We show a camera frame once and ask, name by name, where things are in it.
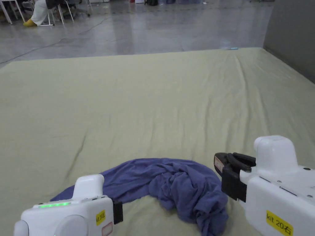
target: green led light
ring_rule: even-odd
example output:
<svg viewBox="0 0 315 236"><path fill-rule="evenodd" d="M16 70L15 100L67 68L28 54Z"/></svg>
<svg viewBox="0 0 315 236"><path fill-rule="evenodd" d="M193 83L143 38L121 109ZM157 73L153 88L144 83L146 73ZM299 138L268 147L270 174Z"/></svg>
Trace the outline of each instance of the green led light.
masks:
<svg viewBox="0 0 315 236"><path fill-rule="evenodd" d="M66 206L70 205L71 202L65 202L65 203L57 203L57 204L50 204L50 205L40 205L39 208L45 208L45 207L53 207L53 206Z"/></svg>

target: black cable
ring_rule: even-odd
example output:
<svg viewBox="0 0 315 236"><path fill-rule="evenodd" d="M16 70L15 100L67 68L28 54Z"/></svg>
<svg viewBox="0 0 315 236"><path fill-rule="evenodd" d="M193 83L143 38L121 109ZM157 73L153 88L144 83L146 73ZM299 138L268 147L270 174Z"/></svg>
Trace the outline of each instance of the black cable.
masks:
<svg viewBox="0 0 315 236"><path fill-rule="evenodd" d="M103 20L102 20L100 23L98 23L97 25L95 25L95 26L93 26L93 27L89 28L89 29L88 29L88 30L86 30L86 31L80 32L80 33L78 33L77 35L80 35L80 34L82 34L82 33L85 33L85 32L90 31L91 29L95 28L96 26L99 26L99 25L100 25L100 24L102 24L105 20L107 20L107 19L109 19L109 18L105 18L105 19L103 19ZM19 55L19 56L16 56L16 57L14 57L14 58L9 59L9 60L6 60L6 61L3 61L3 62L0 62L0 64L3 64L3 63L6 63L6 62L9 62L9 61L12 61L12 60L14 60L14 59L16 59L16 58L19 58L19 57L21 57L21 56L24 56L24 55L29 54L29 53L31 53L31 52L34 52L34 51L36 51L36 50L39 50L39 49L43 49L43 48L48 48L48 47L54 46L54 45L56 45L56 44L60 43L62 40L67 39L67 38L69 38L69 37L62 38L62 39L60 39L58 42L56 42L56 43L52 43L52 44L47 45L47 46L44 46L44 47L34 48L34 49L32 49L32 50L30 50L30 51L28 51L28 52L24 53L24 54L21 54L21 55Z"/></svg>

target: yellow shoe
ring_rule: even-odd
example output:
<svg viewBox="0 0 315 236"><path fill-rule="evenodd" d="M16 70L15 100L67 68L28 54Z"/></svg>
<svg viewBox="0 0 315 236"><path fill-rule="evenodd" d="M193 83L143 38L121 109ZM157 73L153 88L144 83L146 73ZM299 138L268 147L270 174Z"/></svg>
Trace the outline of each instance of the yellow shoe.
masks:
<svg viewBox="0 0 315 236"><path fill-rule="evenodd" d="M32 27L32 26L37 26L31 19L29 19L27 22L23 24L26 27Z"/></svg>

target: white plastic housing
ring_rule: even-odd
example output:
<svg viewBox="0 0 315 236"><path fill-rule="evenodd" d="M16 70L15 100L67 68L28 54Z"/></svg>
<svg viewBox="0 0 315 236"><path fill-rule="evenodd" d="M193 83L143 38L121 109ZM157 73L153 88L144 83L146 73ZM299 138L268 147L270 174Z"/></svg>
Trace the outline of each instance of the white plastic housing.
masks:
<svg viewBox="0 0 315 236"><path fill-rule="evenodd" d="M72 199L91 198L103 195L104 176L86 175L77 179Z"/></svg>
<svg viewBox="0 0 315 236"><path fill-rule="evenodd" d="M239 202L248 222L265 236L314 235L315 170L298 166L294 145L285 137L260 137L254 148L256 167L240 171L247 191L246 203ZM268 224L267 211L289 223L292 234Z"/></svg>
<svg viewBox="0 0 315 236"><path fill-rule="evenodd" d="M81 177L72 199L24 211L15 224L14 236L111 236L113 202L102 194L103 182L102 175Z"/></svg>

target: concrete floor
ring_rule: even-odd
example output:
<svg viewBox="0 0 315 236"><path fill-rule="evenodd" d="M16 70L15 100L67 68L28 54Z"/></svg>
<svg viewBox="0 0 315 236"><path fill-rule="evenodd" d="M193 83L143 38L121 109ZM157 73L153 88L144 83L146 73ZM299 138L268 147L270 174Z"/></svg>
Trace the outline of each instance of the concrete floor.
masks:
<svg viewBox="0 0 315 236"><path fill-rule="evenodd" d="M206 0L144 6L127 0L93 5L63 26L0 24L0 67L14 60L261 47L272 3Z"/></svg>

